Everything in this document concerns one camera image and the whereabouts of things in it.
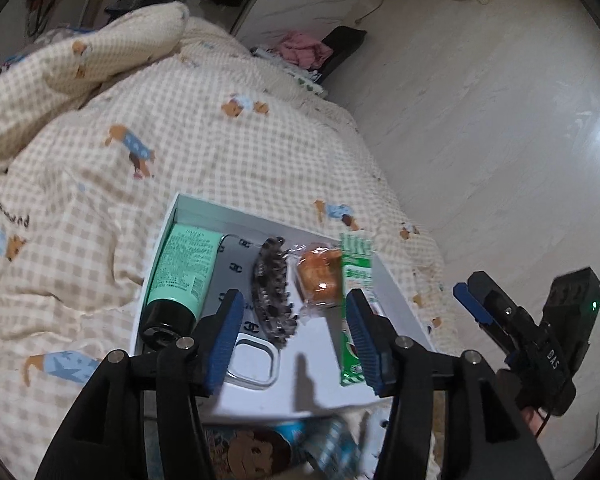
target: metal screw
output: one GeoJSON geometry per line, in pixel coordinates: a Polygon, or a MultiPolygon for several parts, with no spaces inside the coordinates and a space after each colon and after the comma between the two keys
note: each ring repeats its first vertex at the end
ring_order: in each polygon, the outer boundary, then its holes
{"type": "Polygon", "coordinates": [[[176,341],[176,346],[181,350],[188,350],[193,346],[193,338],[186,336],[176,341]]]}
{"type": "Polygon", "coordinates": [[[107,361],[110,363],[119,363],[122,359],[125,358],[125,353],[122,350],[114,350],[113,352],[109,352],[107,356],[107,361]]]}
{"type": "Polygon", "coordinates": [[[413,346],[413,339],[405,335],[399,335],[395,338],[395,344],[400,348],[411,348],[413,346]]]}
{"type": "Polygon", "coordinates": [[[482,361],[482,356],[479,354],[479,352],[475,351],[475,350],[467,350],[466,352],[464,352],[464,358],[469,361],[472,365],[477,365],[479,362],[482,361]]]}

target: bed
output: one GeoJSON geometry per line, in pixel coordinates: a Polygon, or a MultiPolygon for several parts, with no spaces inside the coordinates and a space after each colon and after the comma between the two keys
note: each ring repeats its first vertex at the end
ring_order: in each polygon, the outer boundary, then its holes
{"type": "Polygon", "coordinates": [[[437,349],[458,353],[440,252],[352,117],[182,4],[135,10],[0,76],[0,458],[18,480],[80,367],[128,345],[176,192],[334,238],[364,230],[437,349]],[[88,362],[44,372],[62,352],[88,362]]]}

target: pink clothing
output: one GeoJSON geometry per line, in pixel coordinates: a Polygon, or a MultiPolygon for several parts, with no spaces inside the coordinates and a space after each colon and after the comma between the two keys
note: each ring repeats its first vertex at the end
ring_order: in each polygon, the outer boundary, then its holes
{"type": "Polygon", "coordinates": [[[289,63],[305,70],[320,68],[333,54],[333,49],[297,30],[288,32],[273,50],[289,63]]]}

